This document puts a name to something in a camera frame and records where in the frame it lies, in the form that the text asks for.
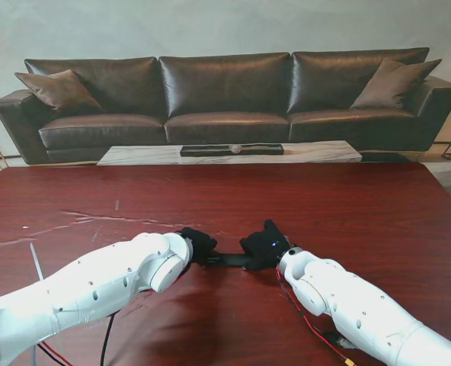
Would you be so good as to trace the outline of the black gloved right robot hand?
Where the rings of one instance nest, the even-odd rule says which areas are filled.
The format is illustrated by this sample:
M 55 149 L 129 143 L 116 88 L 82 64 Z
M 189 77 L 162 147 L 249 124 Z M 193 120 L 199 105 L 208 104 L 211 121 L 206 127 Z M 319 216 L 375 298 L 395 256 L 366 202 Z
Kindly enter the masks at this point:
M 272 220 L 265 220 L 261 231 L 242 238 L 239 243 L 248 257 L 248 261 L 244 264 L 246 271 L 275 268 L 283 255 L 292 248 L 287 237 Z

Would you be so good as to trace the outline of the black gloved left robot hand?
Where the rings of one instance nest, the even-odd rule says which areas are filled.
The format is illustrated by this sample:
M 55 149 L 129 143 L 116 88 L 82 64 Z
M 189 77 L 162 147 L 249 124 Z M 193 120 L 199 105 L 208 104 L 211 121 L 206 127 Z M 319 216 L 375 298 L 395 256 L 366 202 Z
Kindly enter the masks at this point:
M 179 234 L 191 244 L 191 263 L 209 265 L 218 260 L 215 252 L 217 241 L 213 237 L 190 227 L 184 227 Z

